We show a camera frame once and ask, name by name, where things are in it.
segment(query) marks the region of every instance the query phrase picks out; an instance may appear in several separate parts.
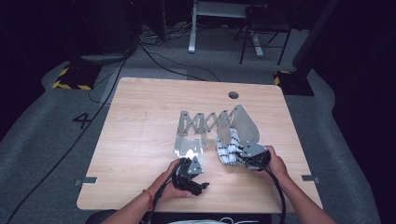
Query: black cable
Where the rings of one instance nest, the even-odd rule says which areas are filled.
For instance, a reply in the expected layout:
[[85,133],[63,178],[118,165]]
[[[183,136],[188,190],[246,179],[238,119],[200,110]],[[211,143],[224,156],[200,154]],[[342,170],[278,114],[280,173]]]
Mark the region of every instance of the black cable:
[[177,168],[180,167],[185,161],[186,160],[184,158],[180,159],[180,162],[178,163],[178,165],[172,170],[171,174],[168,177],[166,177],[165,181],[163,181],[163,183],[161,184],[160,188],[155,193],[154,200],[152,202],[152,209],[148,213],[148,216],[146,218],[145,224],[149,224],[150,223],[152,214],[154,213],[154,210],[157,207],[158,201],[163,196],[163,190],[166,188],[166,185],[168,185],[169,183],[172,183],[172,181],[168,182],[168,180],[172,177],[172,175],[175,173]]
[[168,72],[171,72],[171,73],[175,73],[175,74],[181,75],[181,76],[183,76],[183,77],[192,77],[192,78],[196,78],[196,79],[201,80],[201,81],[207,81],[207,80],[202,79],[202,78],[200,78],[200,77],[194,77],[194,76],[182,74],[182,73],[179,73],[179,72],[172,71],[172,70],[170,70],[170,69],[168,69],[168,68],[165,68],[165,67],[162,66],[161,64],[157,63],[157,61],[155,61],[155,59],[149,54],[149,52],[148,52],[141,44],[139,44],[139,46],[142,48],[143,51],[146,52],[146,54],[150,57],[150,59],[151,59],[152,61],[154,61],[158,66],[160,66],[162,69],[164,69],[164,70],[166,70],[166,71],[168,71]]
[[280,201],[282,202],[282,213],[280,215],[280,221],[279,224],[285,224],[285,218],[286,218],[286,202],[285,202],[285,196],[283,195],[282,188],[279,185],[279,181],[277,180],[276,176],[271,172],[271,169],[268,170],[260,165],[257,165],[261,169],[263,169],[265,172],[267,172],[268,175],[271,176],[271,178],[274,180],[277,192],[279,193]]
[[90,59],[82,59],[82,60],[84,60],[85,62],[87,62],[90,65],[108,65],[108,64],[112,64],[112,63],[122,62],[123,60],[129,58],[131,56],[131,54],[132,54],[132,52],[130,51],[118,58],[100,59],[100,60],[90,60]]
[[[102,78],[100,81],[98,81],[97,83],[95,83],[94,85],[93,85],[93,88],[95,88],[97,85],[99,85],[100,83],[102,83],[103,81],[105,81],[106,79],[108,79],[109,77],[111,77],[111,75],[113,75],[114,74],[114,72],[116,71],[116,68],[118,67],[120,65],[120,62],[119,63],[117,63],[116,64],[116,66],[113,68],[113,71],[109,74],[109,75],[107,75],[106,77],[104,77],[104,78]],[[100,101],[95,101],[95,100],[93,100],[92,98],[91,98],[91,92],[92,92],[93,90],[90,90],[89,92],[88,92],[88,97],[90,98],[90,100],[92,101],[92,102],[94,102],[94,103],[102,103],[102,102],[100,102]]]
[[221,82],[220,79],[219,79],[212,71],[210,71],[210,70],[207,69],[207,68],[199,67],[199,66],[195,66],[195,65],[183,64],[183,63],[177,63],[177,62],[173,61],[173,60],[170,59],[170,58],[166,58],[165,56],[162,56],[162,55],[159,54],[159,53],[154,53],[154,52],[149,52],[149,51],[148,51],[148,53],[149,53],[149,54],[158,55],[158,56],[160,56],[160,57],[162,57],[162,58],[165,58],[166,60],[169,60],[169,61],[171,61],[172,63],[178,64],[178,65],[187,66],[187,67],[194,67],[194,68],[199,68],[199,69],[206,70],[207,72],[209,72],[210,74],[212,74],[213,77],[215,77],[215,78],[218,80],[218,82]]
[[87,26],[87,28],[88,28],[88,30],[90,31],[91,35],[96,39],[96,41],[97,41],[100,45],[102,45],[103,48],[108,49],[109,51],[112,51],[112,52],[120,52],[119,50],[111,49],[111,48],[113,48],[113,47],[110,48],[110,47],[106,46],[106,45],[96,36],[95,32],[93,31],[93,29],[91,28],[91,26],[88,24],[87,19],[86,19],[86,18],[84,17],[84,15],[82,14],[82,12],[81,12],[81,10],[79,9],[79,6],[76,4],[75,0],[73,0],[73,4],[74,4],[74,6],[76,7],[76,9],[77,9],[79,15],[81,16],[81,18],[84,20],[85,25]]
[[[117,78],[116,80],[119,78],[120,76],[120,71],[122,69],[122,67],[124,66],[125,62],[127,59],[125,59],[125,61],[122,63],[119,72],[117,73]],[[85,127],[85,129],[81,132],[81,134],[78,136],[78,138],[73,142],[72,146],[66,150],[66,152],[62,155],[62,157],[56,162],[56,164],[47,172],[46,175],[44,175],[43,178],[41,178],[40,181],[38,181],[38,183],[26,194],[26,196],[20,201],[20,203],[17,205],[17,207],[14,209],[14,211],[12,212],[11,216],[8,218],[6,224],[9,224],[10,221],[12,220],[12,218],[14,218],[14,216],[17,214],[18,210],[21,208],[21,206],[23,205],[23,203],[32,195],[32,193],[50,176],[50,174],[52,174],[52,172],[58,167],[58,165],[64,160],[64,158],[70,153],[70,151],[74,148],[74,146],[78,143],[78,141],[81,139],[82,135],[84,135],[85,132],[87,132],[88,128],[91,126],[91,124],[93,123],[93,121],[96,119],[96,117],[98,116],[98,114],[102,111],[103,107],[105,106],[105,104],[107,103],[108,99],[111,96],[111,92],[113,92],[115,86],[116,86],[117,81],[114,82],[113,87],[111,88],[110,94],[107,96],[107,98],[105,99],[105,102],[99,107],[99,109],[96,111],[96,113],[93,115],[93,118],[91,120],[91,122],[88,123],[87,127]]]
[[[174,30],[174,28],[171,28],[171,31],[168,32],[167,34],[165,34],[165,40],[161,40],[157,35],[155,35],[155,34],[151,35],[149,30],[145,30],[145,32],[148,32],[148,34],[146,35],[146,37],[140,38],[139,43],[144,45],[144,46],[146,46],[146,47],[161,46],[161,45],[165,44],[168,41],[176,40],[176,39],[179,39],[179,38],[183,37],[184,35],[187,35],[188,32],[191,33],[191,30],[187,29],[189,26],[191,26],[191,24],[192,24],[192,22],[188,23],[187,25],[185,25],[185,26],[183,26],[183,27],[181,27],[180,29],[177,29],[177,30]],[[179,35],[179,33],[181,31],[183,31],[183,30],[184,30],[184,33],[182,35]],[[148,43],[148,42],[144,42],[143,41],[144,39],[149,39],[149,38],[153,38],[153,39],[155,38],[155,42],[154,43]]]

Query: chair leg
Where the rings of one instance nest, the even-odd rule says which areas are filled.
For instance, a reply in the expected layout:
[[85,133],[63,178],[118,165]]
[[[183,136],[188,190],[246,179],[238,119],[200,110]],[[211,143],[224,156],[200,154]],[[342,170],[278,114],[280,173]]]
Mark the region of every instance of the chair leg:
[[233,41],[236,41],[236,39],[238,38],[239,34],[241,34],[242,29],[244,28],[244,26],[241,26],[241,28],[239,28],[238,33],[236,34],[235,38],[233,39]]
[[241,59],[239,60],[239,64],[242,64],[242,60],[244,59],[245,47],[247,45],[247,40],[248,40],[248,33],[249,33],[249,30],[247,27],[247,29],[245,31],[244,47],[242,47]]
[[277,61],[277,65],[280,65],[280,61],[282,60],[283,53],[285,52],[286,45],[288,44],[289,41],[290,33],[291,30],[289,30],[288,35],[286,36],[285,44],[283,44],[282,52],[280,53],[279,60]]
[[273,37],[271,37],[271,39],[267,42],[267,44],[271,44],[271,42],[275,39],[277,34],[279,34],[279,32],[276,32],[276,34],[274,34]]

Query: bracelet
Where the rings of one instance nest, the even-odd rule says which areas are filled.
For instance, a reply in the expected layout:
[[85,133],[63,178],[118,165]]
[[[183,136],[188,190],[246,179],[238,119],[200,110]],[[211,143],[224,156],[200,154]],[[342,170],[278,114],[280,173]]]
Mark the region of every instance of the bracelet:
[[154,201],[154,197],[149,193],[149,191],[148,190],[146,190],[146,189],[143,189],[143,192],[145,192],[145,193],[147,193],[147,195],[148,195],[148,204],[149,204],[149,208],[148,208],[148,212],[149,211],[151,211],[152,209],[153,209],[153,205],[152,205],[152,203],[153,203],[153,201]]

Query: black and white pattern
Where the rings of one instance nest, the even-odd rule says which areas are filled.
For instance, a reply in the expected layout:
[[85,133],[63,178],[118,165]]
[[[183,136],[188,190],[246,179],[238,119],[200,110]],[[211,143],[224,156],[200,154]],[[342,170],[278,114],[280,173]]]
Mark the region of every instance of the black and white pattern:
[[223,146],[219,138],[217,138],[216,146],[220,161],[226,165],[243,164],[242,159],[237,156],[237,154],[242,152],[239,149],[239,145],[240,141],[236,129],[231,129],[231,143],[227,146]]

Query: chair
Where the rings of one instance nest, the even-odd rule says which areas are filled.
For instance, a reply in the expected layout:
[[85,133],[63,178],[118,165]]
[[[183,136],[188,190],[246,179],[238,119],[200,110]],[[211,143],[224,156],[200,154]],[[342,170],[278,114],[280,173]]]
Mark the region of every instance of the chair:
[[274,36],[272,36],[272,38],[267,43],[270,44],[279,33],[284,33],[287,34],[287,36],[283,46],[264,46],[265,48],[282,48],[277,61],[277,65],[280,65],[285,47],[288,44],[291,27],[278,3],[276,3],[276,1],[254,1],[250,7],[246,8],[245,13],[245,25],[239,29],[234,39],[234,41],[236,41],[240,33],[245,33],[244,47],[242,48],[239,64],[242,64],[244,59],[248,34],[272,34]]

